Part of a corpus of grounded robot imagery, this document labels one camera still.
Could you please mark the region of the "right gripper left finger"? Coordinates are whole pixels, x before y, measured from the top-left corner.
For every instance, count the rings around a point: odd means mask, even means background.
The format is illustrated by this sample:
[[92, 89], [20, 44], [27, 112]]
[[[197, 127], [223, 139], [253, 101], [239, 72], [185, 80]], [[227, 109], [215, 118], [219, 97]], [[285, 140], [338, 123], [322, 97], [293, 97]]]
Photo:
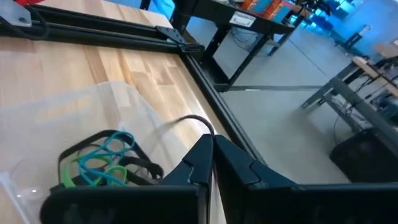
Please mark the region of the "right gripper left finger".
[[213, 136], [202, 135], [181, 162], [166, 175], [160, 184], [202, 185], [209, 187], [213, 170]]

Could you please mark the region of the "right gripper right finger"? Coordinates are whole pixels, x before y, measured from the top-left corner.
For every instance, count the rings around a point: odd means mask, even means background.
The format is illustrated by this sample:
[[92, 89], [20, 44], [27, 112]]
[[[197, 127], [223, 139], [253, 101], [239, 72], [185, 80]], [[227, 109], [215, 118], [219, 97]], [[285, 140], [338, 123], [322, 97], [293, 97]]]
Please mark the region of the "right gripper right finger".
[[221, 135], [214, 137], [215, 175], [227, 223], [293, 223], [296, 183]]

